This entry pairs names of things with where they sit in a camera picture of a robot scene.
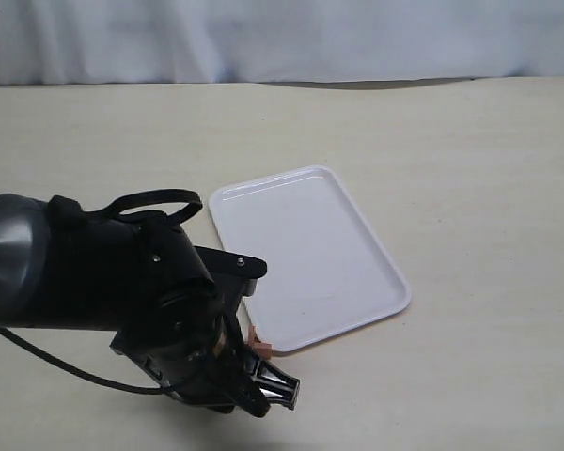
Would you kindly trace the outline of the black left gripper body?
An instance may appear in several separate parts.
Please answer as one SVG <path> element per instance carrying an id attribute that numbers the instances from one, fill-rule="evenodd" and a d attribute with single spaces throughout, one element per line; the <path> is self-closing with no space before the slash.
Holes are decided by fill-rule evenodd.
<path id="1" fill-rule="evenodd" d="M 149 334 L 118 332 L 112 350 L 128 357 L 172 399 L 220 413 L 239 408 L 263 415 L 263 393 L 255 381 L 261 357 L 243 338 L 237 310 L 258 279 L 217 274 L 214 316 L 201 329 L 187 319 Z"/>

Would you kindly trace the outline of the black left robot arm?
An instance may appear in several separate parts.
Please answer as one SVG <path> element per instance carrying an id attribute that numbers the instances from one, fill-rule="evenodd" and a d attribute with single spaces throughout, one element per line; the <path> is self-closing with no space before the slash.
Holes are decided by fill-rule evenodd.
<path id="1" fill-rule="evenodd" d="M 199 195 L 162 189 L 99 210 L 70 198 L 0 194 L 0 335 L 92 383 L 261 418 L 293 409 L 300 382 L 247 343 L 237 312 L 267 272 L 256 257 L 194 245 L 183 224 Z M 20 328 L 111 331 L 111 349 L 152 381 L 85 372 L 17 335 Z"/>

